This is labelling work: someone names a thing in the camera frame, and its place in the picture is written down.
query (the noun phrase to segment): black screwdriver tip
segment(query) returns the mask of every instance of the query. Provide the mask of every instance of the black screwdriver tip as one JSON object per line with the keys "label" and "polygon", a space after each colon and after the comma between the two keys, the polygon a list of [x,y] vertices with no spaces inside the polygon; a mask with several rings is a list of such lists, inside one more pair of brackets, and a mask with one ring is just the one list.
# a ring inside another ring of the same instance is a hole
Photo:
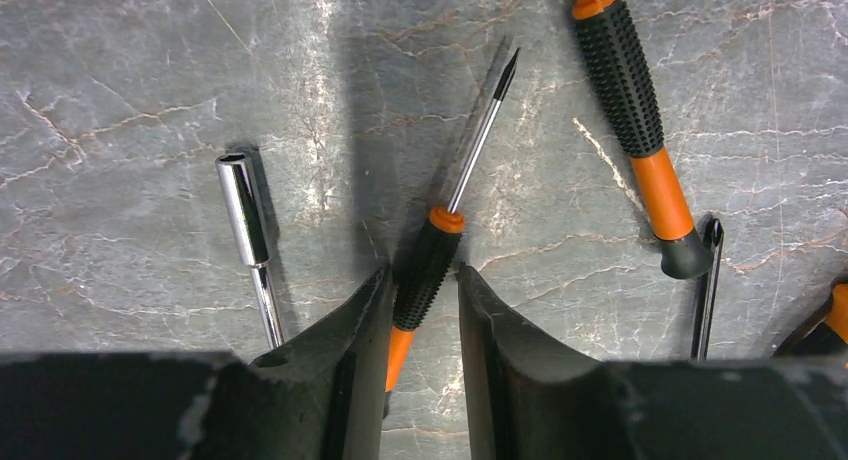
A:
{"label": "black screwdriver tip", "polygon": [[495,100],[503,102],[506,97],[506,91],[509,90],[509,85],[512,83],[512,77],[515,76],[515,62],[518,60],[518,53],[521,52],[521,47],[512,55],[509,63],[506,64],[504,73],[501,74],[501,80],[498,82],[498,88],[495,89]]}

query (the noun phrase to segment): gray marble surface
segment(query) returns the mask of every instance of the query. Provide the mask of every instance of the gray marble surface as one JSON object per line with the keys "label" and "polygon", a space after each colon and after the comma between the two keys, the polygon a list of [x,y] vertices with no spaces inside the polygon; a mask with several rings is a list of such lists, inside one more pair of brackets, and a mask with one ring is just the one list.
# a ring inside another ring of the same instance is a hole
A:
{"label": "gray marble surface", "polygon": [[[848,0],[628,0],[696,216],[727,241],[711,354],[761,357],[848,269]],[[213,161],[260,150],[303,329],[439,198],[504,33],[519,71],[463,255],[604,358],[685,351],[580,67],[568,0],[0,0],[0,347],[265,349]],[[467,458],[456,284],[417,335],[386,458]]]}

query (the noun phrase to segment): tabletop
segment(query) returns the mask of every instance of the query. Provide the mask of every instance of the tabletop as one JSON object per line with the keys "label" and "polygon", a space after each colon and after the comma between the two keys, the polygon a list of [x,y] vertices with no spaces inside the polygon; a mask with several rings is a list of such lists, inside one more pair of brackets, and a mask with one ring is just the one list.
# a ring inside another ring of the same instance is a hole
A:
{"label": "tabletop", "polygon": [[[726,229],[710,356],[768,356],[848,268],[848,0],[626,1],[692,212]],[[695,285],[660,271],[569,3],[0,0],[0,348],[266,350],[214,167],[241,147],[286,321],[313,324],[447,200],[511,35],[463,259],[584,353],[685,356]],[[468,456],[456,290],[416,336],[387,458]]]}

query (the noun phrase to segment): orange and black handle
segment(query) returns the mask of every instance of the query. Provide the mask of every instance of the orange and black handle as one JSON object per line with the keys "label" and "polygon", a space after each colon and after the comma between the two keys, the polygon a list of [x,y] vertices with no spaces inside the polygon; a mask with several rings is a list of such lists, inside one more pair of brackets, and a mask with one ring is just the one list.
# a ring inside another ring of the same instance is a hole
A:
{"label": "orange and black handle", "polygon": [[445,207],[430,211],[410,255],[409,268],[398,278],[398,291],[392,311],[392,337],[389,342],[389,369],[386,392],[395,388],[415,330],[421,325],[439,287],[445,280],[462,239],[465,219]]}
{"label": "orange and black handle", "polygon": [[833,287],[830,298],[778,347],[775,356],[827,355],[848,368],[848,283]]}
{"label": "orange and black handle", "polygon": [[712,255],[665,149],[662,121],[642,45],[623,0],[575,0],[577,43],[601,106],[636,173],[666,275],[687,279],[710,269]]}

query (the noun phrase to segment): metal shaft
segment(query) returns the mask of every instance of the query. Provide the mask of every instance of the metal shaft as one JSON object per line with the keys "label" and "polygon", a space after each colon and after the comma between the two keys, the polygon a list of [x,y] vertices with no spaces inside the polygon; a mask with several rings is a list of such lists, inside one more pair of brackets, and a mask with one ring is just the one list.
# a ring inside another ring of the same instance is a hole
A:
{"label": "metal shaft", "polygon": [[717,218],[713,218],[707,223],[707,229],[704,232],[704,246],[712,251],[713,264],[710,271],[700,280],[700,289],[695,304],[695,328],[692,333],[691,358],[693,360],[703,361],[707,358],[723,245],[724,229],[721,222]]}
{"label": "metal shaft", "polygon": [[495,122],[495,117],[498,115],[498,109],[501,107],[501,102],[492,99],[489,106],[486,107],[486,113],[483,115],[483,123],[480,129],[474,135],[474,140],[471,143],[471,150],[468,156],[465,157],[465,163],[462,165],[462,171],[459,174],[459,181],[451,195],[450,203],[448,203],[448,212],[455,213],[459,208],[459,200],[462,198],[462,193],[468,185],[468,179],[471,178],[471,172],[474,170],[474,165],[477,164],[477,158],[480,156],[480,151],[483,149],[483,144],[486,143],[486,137],[489,136],[489,130],[492,129],[492,124]]}
{"label": "metal shaft", "polygon": [[262,205],[256,191],[256,179],[250,159],[241,153],[219,157],[215,161],[224,202],[230,217],[241,262],[250,267],[250,278],[265,335],[272,349],[285,342],[283,325],[277,312],[276,297],[268,268],[270,255],[263,226]]}

